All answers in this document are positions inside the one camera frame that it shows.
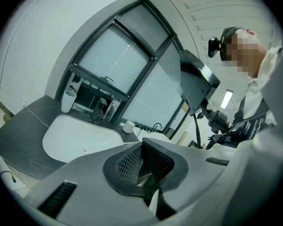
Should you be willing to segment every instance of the faucet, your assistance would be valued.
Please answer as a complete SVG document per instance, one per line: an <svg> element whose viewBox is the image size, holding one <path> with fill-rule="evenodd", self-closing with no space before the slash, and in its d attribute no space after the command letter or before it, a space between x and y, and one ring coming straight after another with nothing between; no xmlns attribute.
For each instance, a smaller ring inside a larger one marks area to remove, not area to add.
<svg viewBox="0 0 283 226"><path fill-rule="evenodd" d="M102 119L104 117L103 113L103 106L107 105L107 102L105 99L100 98L97 102L96 106L94 107L94 110L92 112L92 115L90 116L90 121L93 123L99 123L98 118Z"/></svg>
<svg viewBox="0 0 283 226"><path fill-rule="evenodd" d="M156 123L153 127L152 127L152 129L151 129L151 131L150 132L153 132L156 128L157 128L157 126L156 125L160 125L160 129L162 129L162 126L161 126L161 124L160 123Z"/></svg>

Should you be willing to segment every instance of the floor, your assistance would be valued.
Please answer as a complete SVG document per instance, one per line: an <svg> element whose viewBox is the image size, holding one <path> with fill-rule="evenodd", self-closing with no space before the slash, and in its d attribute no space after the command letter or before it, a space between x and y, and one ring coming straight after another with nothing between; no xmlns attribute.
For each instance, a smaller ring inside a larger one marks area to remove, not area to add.
<svg viewBox="0 0 283 226"><path fill-rule="evenodd" d="M0 109L0 128L4 125L3 120L4 112ZM30 192L31 188L33 188L39 180L17 170L16 168L12 167L8 163L6 163L2 157L0 157L0 173L3 171L11 171L13 176L16 180L14 183L11 174L8 172L4 172L1 175L1 178L7 188L11 189L12 191L18 193L23 198Z"/></svg>

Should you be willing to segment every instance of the ceiling light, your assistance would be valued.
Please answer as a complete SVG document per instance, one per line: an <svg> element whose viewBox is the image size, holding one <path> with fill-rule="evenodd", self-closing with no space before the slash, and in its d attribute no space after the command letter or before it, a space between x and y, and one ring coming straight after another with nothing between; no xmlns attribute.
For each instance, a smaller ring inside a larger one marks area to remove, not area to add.
<svg viewBox="0 0 283 226"><path fill-rule="evenodd" d="M225 93L225 97L223 99L223 102L221 104L221 108L225 109L227 104L230 102L231 98L232 98L232 95L233 95L233 91L227 89L226 90L226 93Z"/></svg>

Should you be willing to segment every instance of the white cup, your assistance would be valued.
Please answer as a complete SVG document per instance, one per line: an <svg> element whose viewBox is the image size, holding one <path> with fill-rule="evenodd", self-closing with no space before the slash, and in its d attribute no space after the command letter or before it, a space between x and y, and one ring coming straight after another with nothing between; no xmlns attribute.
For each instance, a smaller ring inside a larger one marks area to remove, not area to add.
<svg viewBox="0 0 283 226"><path fill-rule="evenodd" d="M131 132L133 132L133 128L135 127L135 124L132 121L127 121L125 123L125 125L123 126L123 131L125 133L130 134Z"/></svg>
<svg viewBox="0 0 283 226"><path fill-rule="evenodd" d="M75 102L76 94L69 90L64 91L62 98L62 112L68 113Z"/></svg>

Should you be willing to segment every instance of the sink basin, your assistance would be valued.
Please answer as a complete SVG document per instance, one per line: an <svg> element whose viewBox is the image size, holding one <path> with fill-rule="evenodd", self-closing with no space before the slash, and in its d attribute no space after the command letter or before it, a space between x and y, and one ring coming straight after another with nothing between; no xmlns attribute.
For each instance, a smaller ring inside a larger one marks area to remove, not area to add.
<svg viewBox="0 0 283 226"><path fill-rule="evenodd" d="M114 130L93 125L68 115L59 115L43 137L44 151L51 158L70 162L85 154L122 145Z"/></svg>

